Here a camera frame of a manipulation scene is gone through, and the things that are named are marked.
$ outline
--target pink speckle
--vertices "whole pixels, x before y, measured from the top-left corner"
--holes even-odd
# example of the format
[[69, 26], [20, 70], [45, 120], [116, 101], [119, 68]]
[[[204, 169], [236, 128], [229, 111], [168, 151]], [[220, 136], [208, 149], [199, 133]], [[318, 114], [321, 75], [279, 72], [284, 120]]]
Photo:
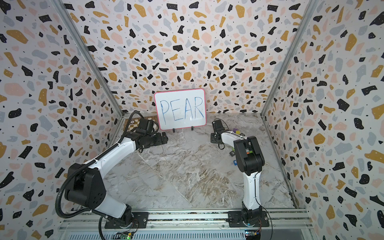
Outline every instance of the pink speckle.
[[306, 61], [306, 62], [309, 62], [309, 61], [312, 59], [312, 56], [313, 56], [312, 49], [308, 49], [308, 50], [305, 52], [305, 61]]
[[26, 27], [24, 27], [24, 33], [29, 35], [31, 38], [35, 38], [35, 35]]
[[122, 44], [122, 37], [117, 33], [112, 33], [111, 38], [118, 44]]
[[353, 158], [355, 157], [355, 155], [350, 155], [347, 160], [345, 160], [345, 162], [349, 165], [349, 166], [352, 166], [354, 160]]
[[333, 129], [335, 130], [346, 130], [347, 129], [347, 125], [345, 125], [344, 123], [342, 122], [338, 122], [334, 127]]
[[362, 47], [364, 46], [364, 43], [359, 43], [357, 46], [356, 46], [356, 50], [355, 50], [355, 56], [358, 55], [362, 49]]
[[40, 48], [45, 48], [45, 43], [43, 41], [38, 42], [37, 45], [39, 45]]
[[33, 15], [36, 16], [37, 11], [33, 8], [28, 8], [28, 11]]
[[26, 115], [26, 117], [28, 118], [28, 119], [35, 119], [36, 118], [36, 115], [34, 115], [34, 114], [27, 114]]
[[154, 16], [153, 11], [152, 11], [152, 8], [151, 8], [150, 6], [147, 8], [147, 11], [148, 11], [149, 14], [151, 15], [151, 17]]
[[304, 126], [310, 126], [310, 127], [313, 127], [313, 126], [314, 126], [314, 121], [312, 121], [311, 119], [307, 119], [307, 120], [304, 122]]
[[15, 170], [15, 169], [19, 169], [19, 168], [20, 168], [20, 164], [18, 164], [18, 163], [10, 163], [10, 164], [9, 164], [9, 167], [10, 167], [11, 169], [13, 169], [13, 170]]
[[47, 140], [47, 139], [48, 139], [48, 136], [44, 134], [39, 134], [39, 136], [37, 137], [37, 141]]
[[355, 138], [356, 138], [356, 133], [355, 132], [351, 133], [351, 135], [349, 136], [349, 139], [351, 141], [355, 141]]
[[33, 173], [32, 173], [32, 164], [30, 162], [27, 162], [21, 172], [21, 176], [28, 181], [33, 180]]
[[203, 39], [203, 41], [204, 41], [206, 44], [210, 44], [210, 43], [211, 43], [211, 40], [212, 40], [212, 36], [211, 36], [211, 34], [205, 32], [205, 33], [203, 33], [203, 35], [201, 35], [201, 38]]
[[101, 2], [101, 7], [106, 13], [110, 13], [110, 10], [104, 5], [104, 3]]
[[23, 137], [28, 137], [28, 128], [26, 127], [25, 124], [20, 124], [19, 127], [17, 128], [17, 133], [20, 134]]
[[57, 61], [56, 60], [50, 60], [48, 59], [48, 63], [52, 66], [56, 66], [57, 65]]
[[11, 96], [21, 97], [25, 94], [25, 90], [18, 83], [6, 83], [4, 84], [4, 91]]
[[355, 62], [354, 62], [352, 59], [350, 59], [350, 60], [347, 62], [347, 66], [348, 66], [348, 67], [352, 67], [353, 65], [355, 65]]
[[77, 9], [81, 12], [81, 14], [84, 14], [84, 9], [82, 6], [77, 5]]
[[12, 148], [11, 149], [11, 156], [10, 156], [10, 158], [13, 160], [13, 159], [15, 159], [17, 157], [17, 155], [18, 155], [17, 149]]
[[208, 7], [208, 4], [205, 3], [205, 12], [210, 14], [211, 13], [211, 10], [209, 10], [209, 7]]

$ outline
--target black speckle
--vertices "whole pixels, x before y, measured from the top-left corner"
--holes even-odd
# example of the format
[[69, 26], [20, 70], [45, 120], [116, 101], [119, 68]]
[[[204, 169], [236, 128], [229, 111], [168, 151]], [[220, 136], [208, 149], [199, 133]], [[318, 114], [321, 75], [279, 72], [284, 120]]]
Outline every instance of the black speckle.
[[339, 105], [339, 109], [343, 110], [343, 111], [347, 111], [347, 109], [349, 108], [349, 104], [346, 103], [344, 100], [342, 99], [339, 99], [337, 101], [337, 104]]
[[267, 10], [277, 12], [278, 6], [268, 5]]
[[89, 3], [85, 4], [86, 8], [95, 8], [95, 3], [93, 1], [90, 1]]
[[355, 118], [353, 121], [355, 122], [355, 127], [357, 129], [364, 129], [364, 126], [362, 125], [362, 121], [360, 118]]
[[167, 8], [168, 9], [173, 9], [173, 10], [177, 11], [177, 4], [167, 3]]

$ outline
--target gray marble surface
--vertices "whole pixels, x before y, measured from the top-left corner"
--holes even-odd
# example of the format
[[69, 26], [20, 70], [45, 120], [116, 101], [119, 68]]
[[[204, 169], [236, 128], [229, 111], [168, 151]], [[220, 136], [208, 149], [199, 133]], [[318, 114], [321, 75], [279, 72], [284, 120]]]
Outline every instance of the gray marble surface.
[[273, 146], [258, 114], [207, 114], [207, 125], [166, 131], [168, 143], [137, 151], [116, 165], [104, 184], [115, 199], [132, 208], [241, 208], [243, 176], [234, 165], [232, 147], [210, 143], [212, 121], [256, 136], [265, 165], [260, 177], [264, 207], [293, 208]]

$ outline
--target blue marker writing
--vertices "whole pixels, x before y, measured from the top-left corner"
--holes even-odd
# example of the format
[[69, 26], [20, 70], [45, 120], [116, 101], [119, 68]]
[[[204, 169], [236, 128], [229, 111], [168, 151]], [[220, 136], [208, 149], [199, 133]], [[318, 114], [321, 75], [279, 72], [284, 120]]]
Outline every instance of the blue marker writing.
[[199, 108], [197, 108], [198, 106], [200, 106], [202, 103], [203, 103], [203, 99], [200, 98], [201, 102], [199, 105], [196, 105], [196, 98], [200, 98], [200, 97], [195, 97], [195, 118], [197, 117], [196, 116], [196, 109], [200, 112], [201, 116], [204, 118], [204, 115], [202, 114], [202, 112], [200, 111]]
[[175, 121], [182, 119], [182, 118], [175, 119], [175, 113], [174, 113], [174, 111], [176, 111], [176, 110], [178, 110], [178, 109], [180, 109], [180, 108], [173, 109], [173, 107], [172, 107], [172, 102], [179, 101], [179, 100], [180, 100], [180, 99], [173, 100], [173, 101], [170, 102], [170, 107], [171, 107], [171, 109], [172, 109], [172, 113], [173, 113], [173, 120], [175, 120]]
[[[168, 108], [167, 108], [167, 110], [166, 110], [165, 112], [164, 112], [164, 108], [163, 108], [163, 103], [162, 103], [162, 102], [166, 102], [167, 105], [168, 105]], [[165, 100], [161, 100], [161, 101], [160, 101], [160, 105], [161, 105], [161, 112], [163, 113], [164, 123], [167, 124], [167, 122], [166, 122], [166, 118], [165, 118], [164, 114], [165, 114], [166, 112], [168, 112], [168, 110], [169, 110], [169, 103], [168, 103], [167, 101], [165, 101]]]

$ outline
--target terrazzo wallpaper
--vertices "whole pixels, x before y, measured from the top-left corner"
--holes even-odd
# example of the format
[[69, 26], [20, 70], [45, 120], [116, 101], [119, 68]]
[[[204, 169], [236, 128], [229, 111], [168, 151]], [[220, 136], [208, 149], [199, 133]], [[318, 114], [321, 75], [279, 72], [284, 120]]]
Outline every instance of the terrazzo wallpaper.
[[319, 1], [267, 109], [319, 239], [384, 239], [383, 23], [383, 1]]
[[211, 113], [262, 109], [305, 0], [64, 0], [124, 112], [203, 88]]
[[116, 110], [50, 2], [0, 8], [0, 239], [57, 239], [56, 191], [106, 147]]

